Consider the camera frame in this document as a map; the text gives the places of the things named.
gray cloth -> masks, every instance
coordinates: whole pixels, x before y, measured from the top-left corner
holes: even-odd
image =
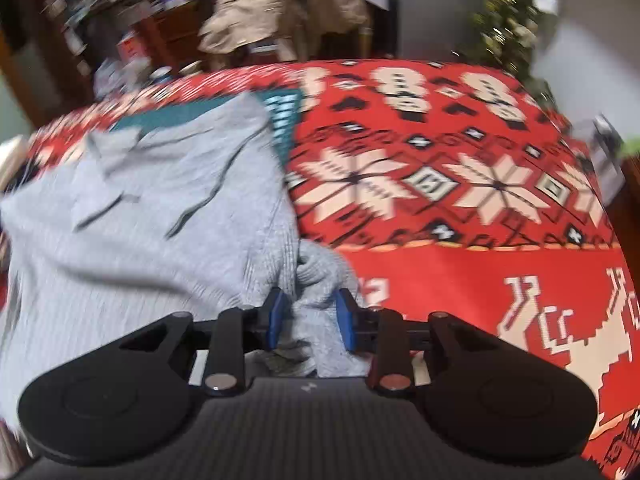
[[[268,114],[242,94],[145,137],[91,132],[86,153],[0,203],[12,241],[0,317],[0,417],[41,373],[168,313],[212,319],[295,298],[283,374],[365,374],[344,351],[331,293],[357,282],[344,261],[300,240]]]

teal fabric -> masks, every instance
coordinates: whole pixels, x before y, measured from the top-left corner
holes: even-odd
[[[284,166],[289,161],[289,152],[293,147],[293,130],[300,117],[302,92],[299,89],[279,89],[254,92],[254,95],[264,103],[265,108],[269,111],[273,128],[273,147],[278,153],[280,163]],[[144,134],[148,134],[156,128],[179,126],[223,105],[233,97],[235,95],[197,100],[126,116],[121,118],[112,129],[121,130],[138,126],[142,128]]]

black carbon fiber surface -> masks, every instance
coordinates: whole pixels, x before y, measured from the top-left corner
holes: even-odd
[[[37,461],[20,480],[597,480],[578,457],[521,468],[448,446],[415,407],[360,379],[256,379],[206,402],[180,437],[146,458],[77,468]]]

beige jacket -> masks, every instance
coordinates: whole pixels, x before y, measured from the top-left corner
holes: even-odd
[[[239,46],[273,38],[280,60],[306,60],[326,32],[343,33],[368,21],[363,0],[218,0],[200,29],[200,50],[229,54]]]

snowflake pattern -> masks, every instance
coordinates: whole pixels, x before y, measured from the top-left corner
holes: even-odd
[[[600,200],[598,200],[596,192],[591,187],[589,179],[583,172],[566,162],[562,162],[562,164],[566,171],[558,171],[558,175],[578,192],[578,200],[575,201],[574,209],[580,213],[588,213],[593,225],[598,227],[604,215],[604,209]]]
[[[474,186],[455,206],[476,208],[483,225],[491,224],[505,208],[516,210],[536,224],[541,223],[538,209],[549,206],[523,187],[532,170],[516,166],[509,155],[503,155],[492,168],[465,153],[458,156],[461,164],[444,164],[444,167]]]
[[[352,203],[389,220],[395,216],[395,198],[415,198],[386,176],[386,173],[405,166],[404,162],[387,158],[385,150],[351,156],[325,148],[321,152],[321,160],[302,164],[302,169],[321,180],[322,184],[301,196],[296,203],[313,205],[316,223]]]

